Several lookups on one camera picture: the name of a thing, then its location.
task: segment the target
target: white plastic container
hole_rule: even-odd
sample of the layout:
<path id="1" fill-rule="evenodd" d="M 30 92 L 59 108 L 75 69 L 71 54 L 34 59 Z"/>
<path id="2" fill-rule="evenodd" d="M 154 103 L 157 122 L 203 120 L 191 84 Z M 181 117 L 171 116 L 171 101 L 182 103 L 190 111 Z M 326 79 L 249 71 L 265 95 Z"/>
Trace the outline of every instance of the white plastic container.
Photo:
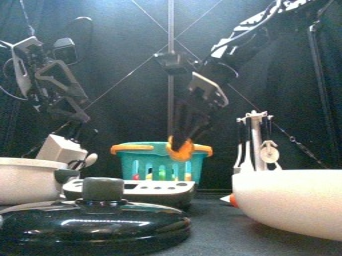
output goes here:
<path id="1" fill-rule="evenodd" d="M 0 205 L 56 200 L 62 184 L 55 171 L 66 168 L 60 162 L 0 157 Z"/>
<path id="2" fill-rule="evenodd" d="M 241 210 L 270 227 L 342 241 L 342 170 L 233 175 Z"/>

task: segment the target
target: metal rod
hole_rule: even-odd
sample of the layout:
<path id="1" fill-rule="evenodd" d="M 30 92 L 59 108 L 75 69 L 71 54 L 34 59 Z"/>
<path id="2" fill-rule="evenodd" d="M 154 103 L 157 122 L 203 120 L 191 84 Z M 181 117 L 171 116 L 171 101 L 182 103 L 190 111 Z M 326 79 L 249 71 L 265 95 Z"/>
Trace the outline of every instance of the metal rod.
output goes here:
<path id="1" fill-rule="evenodd" d="M 169 53 L 174 53 L 175 49 L 175 3 L 169 0 Z M 169 75 L 169 102 L 167 102 L 167 135 L 174 133 L 174 76 Z"/>
<path id="2" fill-rule="evenodd" d="M 254 149 L 254 162 L 255 162 L 255 170 L 265 171 L 268 170 L 268 165 L 261 158 L 261 145 L 262 145 L 262 136 L 261 136 L 261 121 L 262 117 L 266 116 L 268 113 L 257 113 L 255 110 L 249 114 L 251 119 L 251 138 L 253 138 L 253 149 Z"/>
<path id="3" fill-rule="evenodd" d="M 28 20 L 28 15 L 27 15 L 27 10 L 26 10 L 24 2 L 23 2 L 23 0 L 20 0 L 19 2 L 20 2 L 22 11 L 23 11 L 23 14 L 24 14 L 24 18 L 26 18 L 28 36 L 35 36 L 36 32 L 35 32 L 34 27 L 32 27 L 31 24 L 30 24 L 30 20 Z"/>
<path id="4" fill-rule="evenodd" d="M 332 109 L 330 109 L 330 105 L 329 105 L 329 96 L 328 96 L 326 83 L 325 83 L 325 73 L 324 73 L 322 59 L 321 59 L 318 40 L 317 40 L 317 32 L 318 32 L 318 28 L 320 28 L 318 26 L 320 26 L 320 22 L 316 22 L 309 27 L 308 36 L 309 36 L 309 44 L 310 44 L 312 56 L 313 56 L 313 62 L 314 62 L 322 110 L 324 110 L 324 115 L 325 115 L 325 124 L 326 124 L 328 135 L 329 135 L 330 153 L 332 153 L 333 161 L 340 166 L 341 160 L 340 160 L 340 152 L 338 152 L 338 142 L 337 142 L 337 135 L 336 135 L 336 131 L 334 131 L 334 121 L 333 121 L 333 114 L 332 114 Z"/>

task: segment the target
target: teal basket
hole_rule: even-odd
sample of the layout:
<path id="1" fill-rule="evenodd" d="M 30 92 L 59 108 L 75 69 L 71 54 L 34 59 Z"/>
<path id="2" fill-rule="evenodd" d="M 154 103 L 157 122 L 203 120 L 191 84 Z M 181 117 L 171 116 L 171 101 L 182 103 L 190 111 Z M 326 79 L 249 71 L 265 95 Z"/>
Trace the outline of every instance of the teal basket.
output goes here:
<path id="1" fill-rule="evenodd" d="M 193 157 L 179 162 L 171 159 L 166 142 L 130 142 L 114 145 L 111 153 L 122 160 L 125 180 L 201 180 L 203 159 L 213 154 L 211 147 L 194 145 Z"/>

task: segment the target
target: orange basket handle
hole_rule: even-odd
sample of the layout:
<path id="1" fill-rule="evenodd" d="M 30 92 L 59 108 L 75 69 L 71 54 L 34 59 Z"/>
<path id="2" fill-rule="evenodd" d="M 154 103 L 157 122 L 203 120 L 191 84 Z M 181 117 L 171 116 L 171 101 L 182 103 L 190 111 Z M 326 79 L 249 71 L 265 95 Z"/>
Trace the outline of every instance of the orange basket handle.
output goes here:
<path id="1" fill-rule="evenodd" d="M 117 155 L 118 151 L 125 150 L 154 150 L 151 145 L 114 145 L 111 147 L 111 154 Z"/>
<path id="2" fill-rule="evenodd" d="M 207 157 L 213 156 L 213 148 L 205 145 L 194 145 L 194 151 L 205 151 L 209 155 Z"/>

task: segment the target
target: black backdrop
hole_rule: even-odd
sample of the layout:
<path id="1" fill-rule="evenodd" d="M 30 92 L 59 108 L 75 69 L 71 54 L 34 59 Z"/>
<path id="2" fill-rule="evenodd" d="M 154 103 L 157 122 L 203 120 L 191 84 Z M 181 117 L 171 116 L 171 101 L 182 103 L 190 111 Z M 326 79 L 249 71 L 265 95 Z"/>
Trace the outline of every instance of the black backdrop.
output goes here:
<path id="1" fill-rule="evenodd" d="M 219 39 L 227 37 L 239 22 L 261 12 L 270 2 L 175 1 L 175 50 L 203 59 Z M 99 154 L 99 161 L 83 175 L 121 177 L 121 160 L 110 154 L 111 146 L 167 138 L 167 74 L 151 57 L 158 51 L 167 51 L 167 0 L 31 0 L 24 3 L 39 40 L 51 43 L 70 36 L 84 58 L 71 69 L 93 102 L 86 110 L 93 118 L 86 129 L 98 129 L 99 136 L 87 149 Z M 2 1 L 0 12 L 0 39 L 15 43 L 27 38 L 19 1 Z M 79 16 L 93 19 L 93 35 L 87 22 L 68 26 Z M 230 105 L 213 131 L 197 142 L 214 148 L 214 156 L 205 160 L 202 188 L 231 187 L 235 120 L 257 107 L 276 116 L 277 124 L 318 159 L 333 168 L 341 167 L 337 153 L 342 116 L 341 1 L 329 8 L 324 24 L 320 36 L 326 90 L 340 148 L 332 148 L 306 31 L 290 31 L 246 63 L 231 87 L 223 88 Z M 0 49 L 0 57 L 3 67 L 10 58 L 4 49 Z M 15 93 L 14 78 L 6 78 L 4 74 L 0 78 L 3 87 Z M 177 96 L 182 96 L 189 81 L 190 74 L 175 77 Z M 63 122 L 36 113 L 26 102 L 12 100 L 2 92 L 0 107 L 2 156 L 19 157 Z M 285 169 L 321 168 L 280 129 L 274 128 L 273 136 Z"/>

